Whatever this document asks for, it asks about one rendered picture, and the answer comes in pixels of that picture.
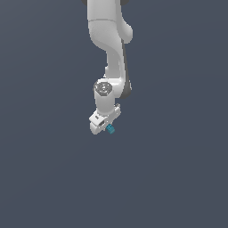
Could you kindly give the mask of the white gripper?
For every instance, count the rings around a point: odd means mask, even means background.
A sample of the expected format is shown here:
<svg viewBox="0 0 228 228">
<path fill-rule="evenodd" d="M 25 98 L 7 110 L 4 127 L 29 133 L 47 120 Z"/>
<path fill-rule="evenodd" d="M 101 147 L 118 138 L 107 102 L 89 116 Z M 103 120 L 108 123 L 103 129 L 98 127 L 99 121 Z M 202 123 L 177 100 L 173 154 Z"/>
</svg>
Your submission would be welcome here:
<svg viewBox="0 0 228 228">
<path fill-rule="evenodd" d="M 93 134 L 99 134 L 101 131 L 107 131 L 106 126 L 108 124 L 113 125 L 113 121 L 121 114 L 120 104 L 114 105 L 114 111 L 108 116 L 103 116 L 96 110 L 89 118 L 90 130 Z"/>
</svg>

